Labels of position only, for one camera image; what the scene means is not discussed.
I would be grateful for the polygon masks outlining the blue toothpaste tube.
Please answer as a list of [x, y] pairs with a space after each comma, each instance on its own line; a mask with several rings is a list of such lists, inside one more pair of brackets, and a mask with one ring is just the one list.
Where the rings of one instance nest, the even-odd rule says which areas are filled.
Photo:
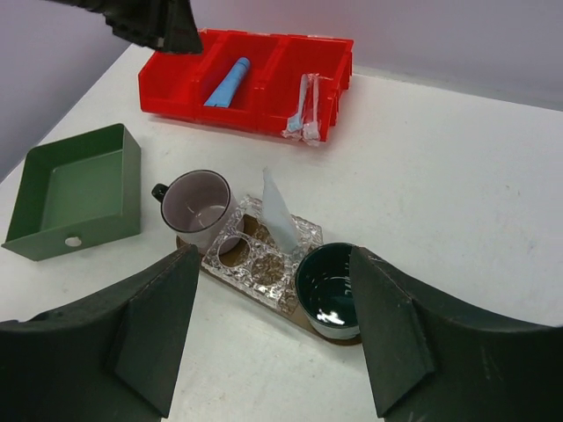
[[206, 107], [229, 108], [250, 67], [251, 62], [248, 58], [238, 58], [204, 105]]

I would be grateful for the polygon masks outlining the white toothpaste tube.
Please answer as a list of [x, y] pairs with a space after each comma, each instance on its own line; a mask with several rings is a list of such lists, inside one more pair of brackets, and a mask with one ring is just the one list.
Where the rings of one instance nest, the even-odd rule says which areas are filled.
[[299, 243], [298, 231], [267, 167], [263, 169], [261, 216], [278, 249], [284, 254], [291, 254]]

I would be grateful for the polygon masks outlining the translucent purple cup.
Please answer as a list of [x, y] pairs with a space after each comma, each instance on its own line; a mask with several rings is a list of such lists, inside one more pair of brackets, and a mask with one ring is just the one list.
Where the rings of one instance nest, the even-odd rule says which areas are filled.
[[160, 203], [164, 223], [201, 255], [208, 252], [238, 207], [225, 177], [212, 170], [189, 171], [168, 186], [158, 183], [151, 195]]

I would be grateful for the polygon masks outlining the dark green enamel mug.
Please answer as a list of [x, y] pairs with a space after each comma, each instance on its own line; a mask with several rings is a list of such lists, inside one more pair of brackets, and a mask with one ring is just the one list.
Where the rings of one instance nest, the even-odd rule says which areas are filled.
[[310, 251], [295, 274], [297, 300], [320, 336], [349, 341], [360, 335], [350, 279], [354, 246], [329, 243]]

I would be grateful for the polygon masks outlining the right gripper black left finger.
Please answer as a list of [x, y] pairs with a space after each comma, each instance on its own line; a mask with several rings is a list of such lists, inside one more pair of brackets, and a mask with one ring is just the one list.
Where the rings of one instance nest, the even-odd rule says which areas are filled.
[[199, 271], [187, 245], [80, 300], [2, 322], [2, 420], [168, 418]]

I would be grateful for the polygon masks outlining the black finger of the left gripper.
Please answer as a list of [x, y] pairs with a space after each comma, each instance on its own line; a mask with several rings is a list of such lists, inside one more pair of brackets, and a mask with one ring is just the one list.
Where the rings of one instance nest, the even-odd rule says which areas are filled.
[[113, 35], [171, 55], [200, 55], [190, 0], [55, 0], [103, 16]]

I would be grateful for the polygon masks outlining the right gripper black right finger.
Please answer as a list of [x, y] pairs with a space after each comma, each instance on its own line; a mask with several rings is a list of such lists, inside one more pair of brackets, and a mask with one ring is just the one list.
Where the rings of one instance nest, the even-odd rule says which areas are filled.
[[349, 270], [379, 418], [561, 420], [559, 327], [461, 301], [362, 247]]

